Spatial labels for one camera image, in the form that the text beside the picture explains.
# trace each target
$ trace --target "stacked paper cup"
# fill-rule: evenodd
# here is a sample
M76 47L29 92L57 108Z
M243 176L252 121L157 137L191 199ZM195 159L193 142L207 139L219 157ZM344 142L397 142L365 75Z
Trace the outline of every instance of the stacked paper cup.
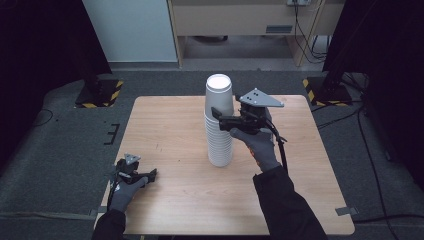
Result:
M219 129L219 121L212 116L215 107L223 116L234 114L231 79L223 74L214 74L206 82L205 128L208 142L209 161L217 167L224 167L233 157L233 140L227 131Z

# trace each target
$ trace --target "sleeve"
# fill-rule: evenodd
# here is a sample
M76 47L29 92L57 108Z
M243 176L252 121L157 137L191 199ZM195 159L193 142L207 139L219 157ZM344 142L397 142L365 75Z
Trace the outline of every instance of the sleeve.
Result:
M253 177L271 239L327 239L306 200L279 166Z
M115 209L107 211L97 221L92 240L123 239L125 214Z

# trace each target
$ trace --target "gray carpet floor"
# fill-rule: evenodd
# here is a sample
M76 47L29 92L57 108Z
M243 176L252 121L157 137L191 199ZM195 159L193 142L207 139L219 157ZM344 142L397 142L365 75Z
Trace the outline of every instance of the gray carpet floor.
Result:
M83 86L77 81L51 91L34 127L0 179L2 213L73 213L89 216L100 205L136 97L148 95L203 95L212 71L126 71L114 75L124 81L113 107L77 109L74 101ZM305 95L302 79L322 76L301 71L224 71L235 93L254 87L268 94ZM359 93L348 88L353 99ZM326 107L313 112L317 125L344 117L361 106ZM372 124L360 115L381 184L388 215L424 215L424 193L413 183L402 163L386 160L385 150ZM108 132L120 124L115 142ZM375 176L362 140L357 115L320 129L331 164L354 220L383 216ZM390 221L399 239L424 239L424 220L401 218ZM63 220L0 218L0 240L90 239L93 219ZM394 239L385 221L356 224L352 236L330 239Z

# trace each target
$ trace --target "gray glove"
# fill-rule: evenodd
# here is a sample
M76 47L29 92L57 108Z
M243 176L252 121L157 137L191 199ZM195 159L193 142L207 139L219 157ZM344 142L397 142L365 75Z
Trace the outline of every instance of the gray glove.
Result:
M256 135L250 135L238 128L233 128L230 130L230 135L246 144L262 172L281 165L275 157L272 133L259 132Z
M128 185L118 177L118 185L116 186L115 192L110 203L110 209L116 209L120 212L125 212L127 210L128 204L134 197L134 194L139 188L146 185L148 182L147 177L142 177L137 182Z

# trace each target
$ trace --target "wall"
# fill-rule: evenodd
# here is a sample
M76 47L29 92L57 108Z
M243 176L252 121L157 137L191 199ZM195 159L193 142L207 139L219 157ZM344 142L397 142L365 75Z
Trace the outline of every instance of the wall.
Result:
M177 62L166 0L84 0L109 62Z

